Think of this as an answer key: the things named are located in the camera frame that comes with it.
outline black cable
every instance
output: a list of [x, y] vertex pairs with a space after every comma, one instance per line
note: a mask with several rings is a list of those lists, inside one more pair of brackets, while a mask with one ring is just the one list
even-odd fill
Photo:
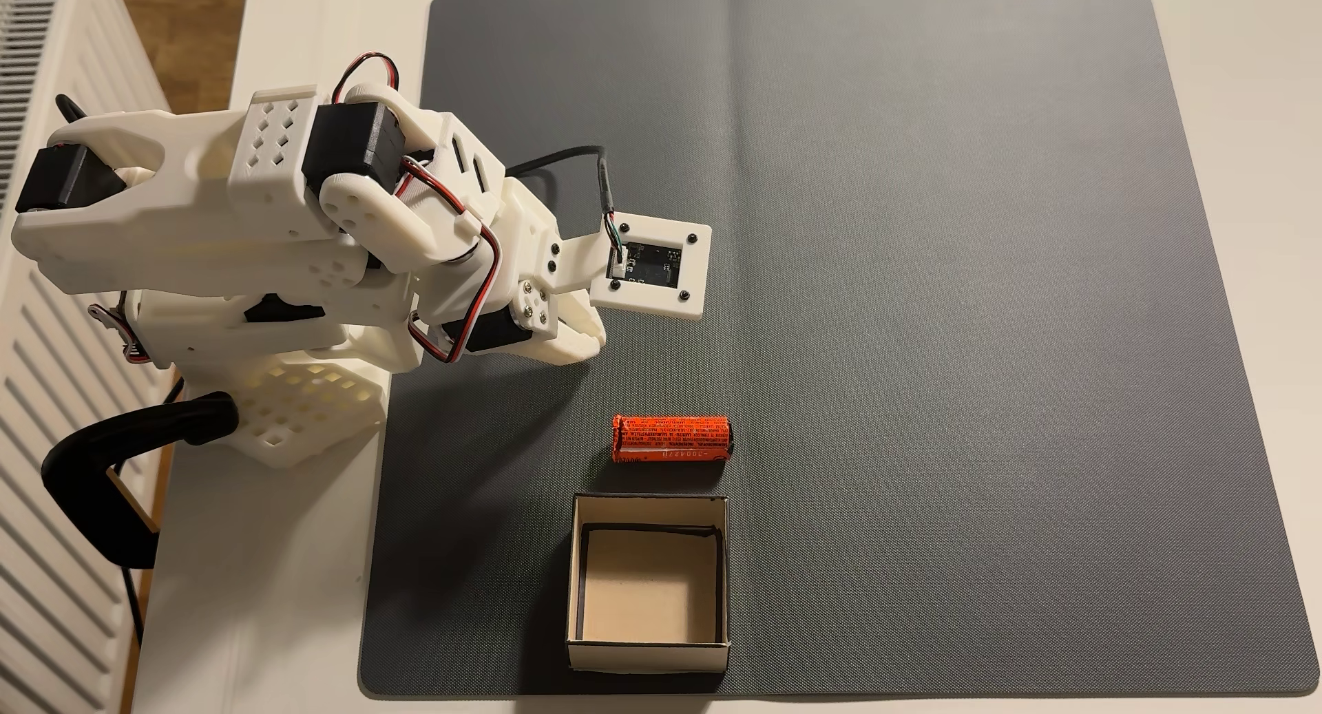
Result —
[[615, 198], [611, 196], [611, 177], [605, 171], [605, 147], [590, 145], [562, 148], [562, 151], [557, 151], [553, 155], [546, 155], [522, 164], [508, 165], [505, 168], [505, 176], [522, 177], [534, 169], [543, 168], [543, 165], [588, 155], [596, 156], [596, 188], [598, 194], [602, 198], [602, 222], [607, 227], [611, 247], [615, 249], [616, 260], [619, 260], [621, 257], [623, 241], [620, 239], [620, 231], [615, 227]]
[[143, 648], [143, 611], [137, 607], [137, 591], [134, 590], [134, 575], [128, 567], [120, 567], [124, 574], [124, 591], [128, 592], [128, 612], [134, 615], [134, 635], [137, 636], [137, 649]]
[[74, 120], [87, 118], [87, 114], [83, 112], [83, 110], [78, 107], [78, 103], [74, 102], [73, 97], [69, 95], [56, 95], [56, 108], [59, 110], [59, 114], [63, 114], [65, 123], [73, 123]]
[[184, 378], [180, 377], [180, 379], [175, 382], [175, 386], [171, 387], [169, 394], [165, 395], [165, 403], [167, 405], [173, 403], [175, 399], [178, 399], [178, 395], [182, 393], [184, 393]]
[[598, 190], [602, 198], [602, 214], [615, 213], [615, 198], [611, 197], [611, 178], [605, 172], [605, 147], [574, 147], [562, 148], [553, 155], [546, 155], [543, 157], [534, 159], [531, 161], [525, 161], [522, 164], [508, 165], [505, 168], [506, 177], [521, 177], [534, 169], [543, 168], [546, 164], [555, 164], [558, 161], [564, 161], [567, 159], [574, 159], [576, 156], [596, 156], [596, 182]]
[[[175, 385], [171, 387], [169, 394], [165, 395], [165, 403], [171, 405], [178, 395], [184, 393], [184, 378], [180, 377]], [[115, 464], [115, 473], [119, 475], [124, 471], [124, 461]], [[130, 574], [128, 567], [120, 567], [119, 571], [124, 575], [124, 592], [128, 594], [128, 612], [134, 615], [134, 635], [137, 636], [137, 648], [143, 648], [143, 610], [137, 607], [137, 590], [134, 588], [134, 575]]]
[[[178, 381], [176, 381], [175, 385], [171, 387], [169, 394], [165, 395], [165, 402], [163, 402], [163, 403], [164, 405], [173, 403], [175, 399], [178, 399], [178, 395], [182, 394], [182, 393], [184, 393], [184, 378], [180, 377]], [[115, 464], [115, 475], [116, 476], [124, 472], [124, 464], [126, 463], [127, 461], [120, 461], [120, 463]]]

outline black clamp handle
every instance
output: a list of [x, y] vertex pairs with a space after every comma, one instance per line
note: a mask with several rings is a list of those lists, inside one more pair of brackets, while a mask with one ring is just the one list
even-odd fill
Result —
[[79, 533], [120, 567], [156, 563], [159, 529], [115, 473], [115, 464], [184, 440], [201, 446], [239, 426], [234, 399], [214, 391], [90, 424], [50, 450], [41, 481]]

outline cable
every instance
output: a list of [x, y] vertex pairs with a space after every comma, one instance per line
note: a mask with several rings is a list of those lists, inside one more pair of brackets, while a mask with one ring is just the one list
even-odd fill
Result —
[[83, 110], [78, 107], [78, 103], [74, 102], [73, 97], [69, 95], [56, 95], [56, 110], [58, 110], [59, 114], [63, 114], [65, 123], [73, 123], [74, 120], [87, 118], [87, 114], [83, 112]]
[[[175, 402], [175, 399], [178, 399], [178, 395], [182, 394], [182, 393], [184, 393], [184, 378], [180, 377], [178, 381], [176, 381], [175, 385], [171, 387], [169, 394], [165, 395], [165, 402], [163, 402], [163, 403], [164, 405], [172, 405]], [[120, 463], [115, 464], [115, 475], [120, 475], [120, 473], [124, 472], [124, 464], [126, 463], [127, 461], [120, 461]]]
[[[171, 387], [169, 394], [165, 395], [165, 405], [172, 405], [178, 395], [184, 393], [184, 378], [180, 377], [175, 381]], [[118, 476], [124, 471], [124, 461], [115, 464], [115, 475]], [[128, 567], [120, 567], [119, 571], [124, 575], [124, 592], [128, 594], [128, 611], [134, 615], [134, 633], [137, 636], [137, 648], [143, 648], [143, 610], [137, 606], [137, 590], [134, 588], [134, 575], [130, 574]]]
[[[435, 190], [436, 194], [449, 204], [449, 208], [452, 208], [455, 213], [464, 213], [464, 204], [461, 204], [453, 193], [442, 185], [432, 173], [427, 172], [422, 164], [418, 164], [418, 160], [406, 156], [399, 161], [399, 164], [405, 167], [405, 171], [408, 172], [410, 177]], [[485, 223], [479, 222], [479, 226], [481, 226], [483, 239], [492, 247], [492, 266], [490, 270], [486, 271], [486, 279], [483, 280], [481, 287], [477, 288], [477, 295], [475, 295], [472, 303], [468, 304], [468, 311], [464, 313], [464, 325], [451, 341], [449, 350], [446, 352], [438, 348], [420, 329], [418, 329], [418, 327], [414, 325], [414, 323], [418, 321], [418, 312], [414, 312], [408, 319], [408, 335], [419, 345], [422, 345], [423, 350], [427, 350], [431, 357], [443, 364], [452, 364], [464, 354], [464, 348], [468, 345], [468, 337], [473, 332], [473, 325], [477, 324], [477, 317], [481, 316], [483, 304], [486, 301], [486, 295], [490, 292], [492, 283], [494, 283], [497, 272], [500, 272], [500, 241], [496, 239], [496, 235], [492, 234], [492, 230], [488, 229]]]
[[602, 222], [605, 225], [607, 234], [611, 238], [611, 249], [615, 250], [616, 255], [615, 262], [624, 262], [624, 241], [620, 239], [620, 231], [615, 227], [615, 198], [611, 196], [611, 177], [605, 171], [605, 147], [590, 145], [562, 148], [562, 151], [557, 151], [553, 155], [546, 155], [522, 164], [509, 165], [505, 168], [505, 176], [522, 177], [534, 169], [543, 168], [543, 165], [588, 155], [596, 156], [596, 188], [602, 200]]
[[119, 338], [124, 341], [124, 360], [134, 365], [143, 365], [152, 362], [152, 357], [147, 354], [140, 340], [137, 340], [137, 333], [134, 328], [128, 325], [123, 315], [124, 309], [124, 294], [119, 296], [119, 305], [114, 309], [107, 309], [100, 304], [89, 304], [87, 313], [93, 319], [104, 324], [108, 321], [119, 332]]
[[386, 63], [387, 71], [390, 73], [390, 78], [387, 81], [387, 83], [390, 85], [390, 89], [391, 90], [398, 90], [399, 89], [399, 66], [395, 65], [395, 62], [391, 61], [389, 56], [386, 56], [386, 54], [383, 54], [381, 52], [374, 52], [371, 49], [370, 52], [368, 52], [368, 53], [360, 56], [358, 58], [353, 60], [353, 63], [349, 63], [349, 69], [344, 70], [344, 77], [340, 78], [340, 83], [334, 86], [334, 93], [330, 94], [330, 102], [332, 103], [338, 103], [340, 102], [340, 90], [344, 90], [345, 81], [349, 81], [349, 75], [353, 74], [356, 71], [356, 69], [360, 65], [362, 65], [365, 61], [368, 61], [369, 58], [379, 58], [381, 61], [383, 61]]
[[128, 567], [120, 567], [124, 574], [124, 591], [128, 592], [128, 612], [134, 615], [134, 635], [137, 637], [137, 649], [143, 648], [143, 610], [137, 607], [137, 591], [134, 590], [134, 575]]

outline wooden floor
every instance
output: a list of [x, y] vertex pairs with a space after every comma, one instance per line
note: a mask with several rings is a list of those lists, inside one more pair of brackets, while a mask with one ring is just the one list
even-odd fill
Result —
[[[229, 107], [230, 81], [239, 48], [243, 0], [124, 0], [156, 78], [176, 114], [206, 112]], [[165, 483], [169, 480], [169, 450], [161, 456], [156, 484], [155, 518], [160, 524]], [[143, 607], [151, 591], [151, 571], [144, 573], [139, 596]], [[130, 653], [128, 677], [120, 711], [128, 714], [137, 673], [137, 648]]]

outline white table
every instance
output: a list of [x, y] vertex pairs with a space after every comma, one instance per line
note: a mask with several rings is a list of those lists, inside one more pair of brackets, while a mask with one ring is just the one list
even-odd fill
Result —
[[[1281, 512], [1322, 628], [1322, 15], [1318, 0], [1153, 0], [1257, 405]], [[416, 102], [432, 0], [247, 0], [230, 103], [333, 85], [364, 49], [389, 52]], [[438, 711], [1314, 711], [1301, 698], [701, 698], [374, 701], [358, 637], [381, 443], [271, 471], [182, 450], [137, 673], [139, 714]]]

